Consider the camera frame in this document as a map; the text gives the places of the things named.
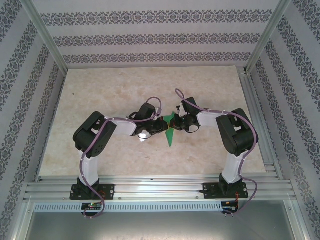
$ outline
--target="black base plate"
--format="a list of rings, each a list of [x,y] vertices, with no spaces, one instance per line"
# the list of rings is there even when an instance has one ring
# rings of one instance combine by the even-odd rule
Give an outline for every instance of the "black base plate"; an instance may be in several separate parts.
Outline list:
[[[220,190],[218,182],[205,182],[202,186],[203,190],[200,193],[203,193],[204,199],[235,199],[236,193],[239,194],[239,199],[247,199],[249,197],[247,185],[244,182],[241,182],[236,189],[226,195]]]
[[[114,184],[99,184],[97,191],[104,200],[113,200],[115,195]],[[73,184],[71,187],[70,200],[100,200],[97,195],[89,196],[81,191],[78,184]]]

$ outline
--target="green object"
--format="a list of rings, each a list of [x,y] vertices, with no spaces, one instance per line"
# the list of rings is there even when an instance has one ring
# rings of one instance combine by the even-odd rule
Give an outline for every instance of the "green object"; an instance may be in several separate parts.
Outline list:
[[[163,119],[170,124],[171,119],[173,119],[175,116],[175,112],[173,111],[171,115],[164,116]],[[169,128],[167,131],[165,131],[166,139],[168,140],[169,147],[172,145],[172,139],[174,138],[174,129]]]

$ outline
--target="wall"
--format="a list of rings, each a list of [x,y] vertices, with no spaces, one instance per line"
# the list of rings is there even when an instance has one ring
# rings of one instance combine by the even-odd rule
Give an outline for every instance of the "wall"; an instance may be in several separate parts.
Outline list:
[[[320,239],[320,1],[293,0],[251,73],[282,172]]]
[[[37,174],[64,76],[18,0],[0,0],[0,240]]]
[[[244,67],[279,0],[35,0],[68,67]]]

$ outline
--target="marble surface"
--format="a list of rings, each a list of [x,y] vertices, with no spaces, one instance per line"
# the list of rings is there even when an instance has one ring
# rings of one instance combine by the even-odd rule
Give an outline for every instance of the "marble surface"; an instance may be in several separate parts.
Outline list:
[[[125,117],[152,96],[162,100],[162,115],[176,110],[181,99],[194,97],[198,106],[214,110],[249,111],[235,66],[71,69],[45,151],[40,176],[76,176],[80,158],[73,134],[94,112]],[[158,107],[158,102],[150,102]],[[99,156],[100,175],[152,176],[219,174],[226,162],[219,130],[201,127],[188,134],[174,131],[172,146],[165,133],[141,142],[137,136],[112,136]],[[257,147],[244,173],[265,172]]]

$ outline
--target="cable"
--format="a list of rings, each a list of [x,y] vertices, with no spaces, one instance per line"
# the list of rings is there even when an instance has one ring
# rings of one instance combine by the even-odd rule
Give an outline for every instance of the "cable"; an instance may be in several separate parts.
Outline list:
[[[151,100],[151,99],[157,99],[159,101],[159,109],[158,111],[156,112],[155,115],[153,115],[152,117],[149,117],[147,119],[142,119],[142,120],[133,120],[133,119],[128,119],[128,118],[122,118],[122,117],[112,117],[112,118],[109,118],[109,119],[106,119],[105,122],[102,124],[99,132],[96,134],[95,138],[93,139],[93,141],[91,142],[90,146],[86,149],[86,151],[82,154],[81,156],[81,160],[80,160],[80,174],[82,176],[82,179],[83,181],[85,182],[85,185],[92,191],[94,192],[95,195],[97,195],[100,199],[101,199],[101,203],[102,203],[102,210],[100,212],[98,212],[96,215],[94,216],[87,216],[86,215],[86,211],[87,211],[87,208],[83,211],[83,215],[84,215],[84,218],[90,218],[90,219],[94,219],[94,218],[97,218],[99,217],[104,211],[105,211],[105,208],[106,208],[106,203],[105,203],[105,200],[104,198],[93,188],[90,186],[90,184],[88,183],[86,177],[85,177],[85,174],[84,174],[84,171],[83,171],[83,162],[84,162],[84,159],[87,155],[87,153],[92,149],[92,147],[95,145],[95,143],[97,142],[98,138],[100,137],[103,129],[105,128],[105,126],[107,125],[107,123],[109,121],[113,121],[113,120],[120,120],[120,121],[127,121],[127,122],[133,122],[133,123],[142,123],[142,122],[146,122],[146,121],[150,121],[152,119],[154,119],[155,117],[157,116],[160,116],[161,114],[161,111],[162,111],[162,102],[160,100],[160,98],[156,97],[156,96],[152,96],[150,97],[146,103]]]
[[[254,189],[253,194],[249,198],[249,200],[245,203],[245,205],[235,213],[235,214],[238,214],[239,212],[241,212],[251,202],[251,200],[255,197],[255,195],[256,195],[256,193],[258,191],[258,184],[257,184],[257,182],[255,180],[243,177],[241,175],[241,170],[242,170],[242,167],[244,165],[246,157],[255,149],[255,147],[257,145],[257,134],[256,134],[256,130],[255,130],[254,126],[247,119],[245,119],[243,116],[241,116],[239,114],[236,114],[236,113],[233,113],[233,112],[230,112],[230,111],[224,111],[224,110],[223,111],[219,111],[219,110],[210,110],[210,109],[201,108],[201,107],[189,102],[188,100],[186,100],[184,93],[180,89],[176,88],[174,91],[183,101],[185,101],[187,104],[195,107],[196,109],[199,109],[199,110],[201,110],[203,112],[208,112],[208,113],[232,115],[232,116],[235,116],[235,117],[243,120],[250,127],[250,129],[252,131],[252,134],[253,134],[253,145],[250,148],[250,150],[246,154],[244,154],[244,156],[242,157],[241,163],[240,163],[239,168],[238,168],[238,175],[243,180],[250,181],[250,182],[254,183],[255,189]]]

